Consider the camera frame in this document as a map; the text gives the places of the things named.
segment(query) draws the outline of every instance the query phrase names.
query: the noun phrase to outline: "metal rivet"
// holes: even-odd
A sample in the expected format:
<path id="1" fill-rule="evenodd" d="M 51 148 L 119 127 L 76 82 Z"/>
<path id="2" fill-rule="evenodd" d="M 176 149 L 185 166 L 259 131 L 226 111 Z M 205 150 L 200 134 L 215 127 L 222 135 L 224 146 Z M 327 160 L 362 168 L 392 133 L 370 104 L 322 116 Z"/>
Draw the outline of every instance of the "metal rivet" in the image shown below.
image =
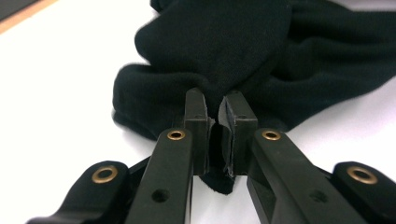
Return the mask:
<path id="1" fill-rule="evenodd" d="M 103 172 L 105 172 L 105 171 L 109 171 L 110 175 L 101 176 L 101 174 L 103 174 Z M 118 173 L 119 173 L 119 171 L 113 165 L 102 166 L 95 173 L 93 173 L 92 181 L 93 181 L 93 183 L 96 183 L 96 184 L 105 184 L 107 182 L 112 181 L 117 176 Z"/>
<path id="2" fill-rule="evenodd" d="M 186 134 L 183 131 L 172 131 L 168 133 L 168 138 L 174 141 L 183 139 Z"/>
<path id="3" fill-rule="evenodd" d="M 265 131 L 262 132 L 262 137 L 271 140 L 271 141 L 276 141 L 280 139 L 280 133 L 274 132 L 274 131 Z"/>
<path id="4" fill-rule="evenodd" d="M 375 175 L 373 175 L 373 173 L 359 166 L 351 166 L 347 168 L 346 172 L 350 175 L 350 177 L 363 184 L 373 185 L 378 182 L 378 179 Z"/>

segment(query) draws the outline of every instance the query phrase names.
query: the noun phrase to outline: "white background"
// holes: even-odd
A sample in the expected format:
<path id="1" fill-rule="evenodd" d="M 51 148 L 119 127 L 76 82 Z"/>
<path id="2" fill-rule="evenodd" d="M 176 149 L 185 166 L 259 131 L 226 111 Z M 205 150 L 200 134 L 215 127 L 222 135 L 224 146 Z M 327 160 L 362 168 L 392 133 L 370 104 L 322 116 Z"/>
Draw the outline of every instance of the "white background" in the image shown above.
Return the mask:
<path id="1" fill-rule="evenodd" d="M 396 1 L 343 1 L 396 9 Z M 0 35 L 0 224 L 49 216 L 91 165 L 145 159 L 154 142 L 114 124 L 113 81 L 143 63 L 134 34 L 156 13 L 149 1 L 58 1 Z M 289 132 L 316 165 L 366 163 L 396 180 L 396 78 L 317 114 Z M 259 223 L 246 179 L 217 194 L 194 178 L 191 223 Z"/>

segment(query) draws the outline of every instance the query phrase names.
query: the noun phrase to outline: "black glove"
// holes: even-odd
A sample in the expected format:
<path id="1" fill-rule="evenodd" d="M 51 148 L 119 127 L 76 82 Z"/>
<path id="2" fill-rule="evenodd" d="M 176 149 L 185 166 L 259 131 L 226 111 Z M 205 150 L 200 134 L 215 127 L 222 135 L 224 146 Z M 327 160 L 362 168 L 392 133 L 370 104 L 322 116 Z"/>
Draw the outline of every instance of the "black glove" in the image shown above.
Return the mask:
<path id="1" fill-rule="evenodd" d="M 325 0 L 151 5 L 161 14 L 135 37 L 150 65 L 123 67 L 113 98 L 113 119 L 151 139 L 180 122 L 185 93 L 194 87 L 211 118 L 222 97 L 238 89 L 260 127 L 285 132 L 396 75 L 395 12 L 352 12 Z M 219 141 L 211 141 L 209 156 L 212 170 L 202 179 L 232 192 Z"/>

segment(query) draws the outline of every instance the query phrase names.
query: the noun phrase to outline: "clamp jaw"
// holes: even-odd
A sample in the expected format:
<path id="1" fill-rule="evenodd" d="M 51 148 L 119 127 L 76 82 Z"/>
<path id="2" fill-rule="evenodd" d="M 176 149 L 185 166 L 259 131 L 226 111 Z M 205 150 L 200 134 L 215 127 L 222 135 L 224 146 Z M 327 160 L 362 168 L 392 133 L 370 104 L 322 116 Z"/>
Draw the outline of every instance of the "clamp jaw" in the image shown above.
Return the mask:
<path id="1" fill-rule="evenodd" d="M 184 127 L 165 130 L 150 158 L 131 168 L 99 162 L 78 179 L 61 208 L 29 224 L 189 223 L 192 176 L 209 171 L 214 121 L 198 89 L 186 94 Z M 247 175 L 261 223 L 396 223 L 396 184 L 354 161 L 332 174 L 314 166 L 286 134 L 258 129 L 239 91 L 219 110 L 223 157 L 230 176 Z"/>

